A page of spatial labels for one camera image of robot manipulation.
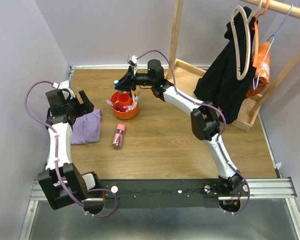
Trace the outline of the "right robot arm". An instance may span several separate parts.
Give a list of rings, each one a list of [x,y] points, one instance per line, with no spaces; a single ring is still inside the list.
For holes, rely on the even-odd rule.
[[[148,61],[146,73],[138,73],[137,65],[130,65],[126,74],[113,84],[118,92],[132,92],[137,86],[148,86],[156,98],[171,103],[188,114],[192,133],[206,144],[217,167],[219,192],[225,196],[237,192],[243,177],[224,146],[217,109],[212,103],[199,102],[178,90],[175,84],[165,78],[162,64],[157,59]]]

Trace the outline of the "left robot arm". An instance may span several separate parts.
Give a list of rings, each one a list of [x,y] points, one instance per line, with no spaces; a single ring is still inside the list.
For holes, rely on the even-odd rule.
[[[57,210],[100,194],[98,175],[93,171],[81,174],[71,156],[73,125],[78,117],[91,113],[94,105],[84,90],[79,91],[82,102],[69,88],[50,90],[45,95],[50,147],[45,169],[37,179],[51,208]]]

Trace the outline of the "pink capped white marker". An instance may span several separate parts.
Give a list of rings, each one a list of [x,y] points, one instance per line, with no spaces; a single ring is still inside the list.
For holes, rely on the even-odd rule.
[[[135,106],[134,105],[125,105],[123,108],[126,110],[132,110],[135,108]]]

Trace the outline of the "yellow capped white marker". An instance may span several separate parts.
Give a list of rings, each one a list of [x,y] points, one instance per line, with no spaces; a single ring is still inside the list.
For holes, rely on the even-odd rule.
[[[135,103],[135,92],[133,90],[131,91],[131,96],[133,103]]]

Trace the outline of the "blue jar grey lid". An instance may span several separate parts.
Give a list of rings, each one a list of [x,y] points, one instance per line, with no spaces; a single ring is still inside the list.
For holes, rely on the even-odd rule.
[[[119,80],[115,80],[115,81],[113,82],[113,84],[114,84],[115,86],[117,86],[117,85],[120,84],[120,81],[119,81]]]

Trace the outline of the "pink lidded marker bottle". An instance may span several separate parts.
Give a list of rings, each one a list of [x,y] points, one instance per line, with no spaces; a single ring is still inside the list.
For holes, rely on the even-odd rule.
[[[112,141],[112,145],[115,148],[120,148],[123,143],[123,136],[126,130],[126,126],[123,123],[119,123],[116,127],[116,132]]]

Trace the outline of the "blue capped white marker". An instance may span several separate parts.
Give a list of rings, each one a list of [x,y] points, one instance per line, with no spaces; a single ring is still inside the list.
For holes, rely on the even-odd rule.
[[[133,103],[133,105],[136,107],[137,106],[137,104],[138,104],[138,102],[139,102],[139,96],[137,96],[136,98],[135,98],[135,103]]]

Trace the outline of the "red pen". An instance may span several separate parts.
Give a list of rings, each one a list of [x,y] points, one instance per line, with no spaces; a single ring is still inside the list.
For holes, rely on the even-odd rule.
[[[112,101],[110,101],[109,99],[106,99],[105,102],[110,105],[115,111],[117,112],[122,112],[121,109],[119,107],[117,107]]]

